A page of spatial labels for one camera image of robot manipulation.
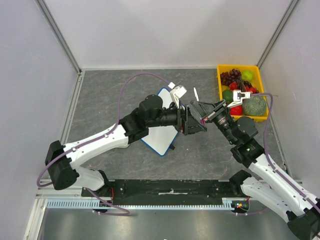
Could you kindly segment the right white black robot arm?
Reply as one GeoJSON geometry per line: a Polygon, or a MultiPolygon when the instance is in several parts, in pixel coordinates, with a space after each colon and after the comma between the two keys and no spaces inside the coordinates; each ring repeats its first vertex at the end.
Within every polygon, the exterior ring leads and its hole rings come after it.
{"type": "Polygon", "coordinates": [[[236,161],[262,178],[265,186],[245,171],[233,175],[229,191],[235,197],[243,194],[254,198],[279,215],[300,240],[312,240],[320,235],[320,199],[307,191],[282,170],[256,140],[258,134],[253,119],[234,119],[225,100],[206,103],[192,100],[190,104],[205,123],[214,123],[234,147],[236,161]]]}

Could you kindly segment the white marker pen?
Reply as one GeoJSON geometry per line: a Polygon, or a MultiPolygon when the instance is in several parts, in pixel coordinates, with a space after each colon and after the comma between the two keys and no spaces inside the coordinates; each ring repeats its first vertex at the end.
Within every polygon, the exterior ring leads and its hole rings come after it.
{"type": "Polygon", "coordinates": [[[195,87],[193,88],[193,92],[194,92],[195,100],[198,102],[199,101],[199,95],[198,95],[197,89],[195,87]]]}

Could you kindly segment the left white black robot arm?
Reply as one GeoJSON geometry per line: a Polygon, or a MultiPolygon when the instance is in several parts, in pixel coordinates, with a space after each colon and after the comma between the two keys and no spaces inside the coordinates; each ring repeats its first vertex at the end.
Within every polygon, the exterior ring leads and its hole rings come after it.
{"type": "Polygon", "coordinates": [[[126,148],[148,136],[150,128],[167,126],[173,126],[185,136],[207,131],[188,106],[172,102],[165,108],[160,96],[148,95],[130,114],[102,132],[65,145],[58,140],[52,142],[44,162],[51,184],[57,191],[80,186],[104,197],[110,191],[106,174],[81,165],[109,150],[126,148]]]}

